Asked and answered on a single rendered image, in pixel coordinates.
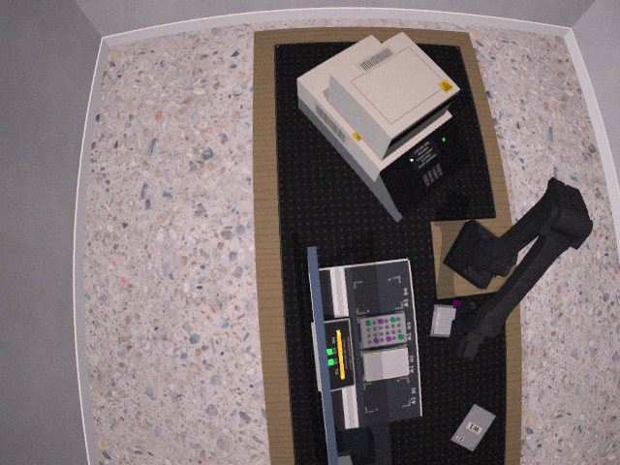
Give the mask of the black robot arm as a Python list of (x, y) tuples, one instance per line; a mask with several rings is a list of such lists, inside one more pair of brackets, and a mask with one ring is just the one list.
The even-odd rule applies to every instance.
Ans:
[(470, 234), (467, 271), (495, 278), (506, 277), (518, 252), (538, 238), (500, 290), (476, 312), (466, 312), (467, 333), (460, 336), (454, 354), (473, 360), (484, 336), (499, 335), (511, 311), (553, 262), (570, 247), (578, 250), (592, 230), (579, 190), (551, 177), (542, 198), (502, 236)]

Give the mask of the white pcr plate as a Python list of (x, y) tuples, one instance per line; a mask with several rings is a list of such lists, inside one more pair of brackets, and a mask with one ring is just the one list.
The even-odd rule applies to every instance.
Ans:
[(454, 308), (437, 307), (434, 334), (450, 335), (451, 321), (455, 319)]

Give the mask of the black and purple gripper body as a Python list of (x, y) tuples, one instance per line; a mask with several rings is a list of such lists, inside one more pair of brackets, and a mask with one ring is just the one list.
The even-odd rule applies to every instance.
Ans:
[(451, 344), (458, 344), (460, 335), (464, 336), (463, 333), (466, 332), (463, 328), (463, 320), (467, 315), (470, 314), (466, 312), (476, 312), (477, 310), (477, 307), (475, 306), (474, 301), (461, 301), (460, 305), (456, 305), (455, 307), (456, 307), (455, 319), (452, 320), (451, 322), (450, 335), (449, 335), (449, 342)]

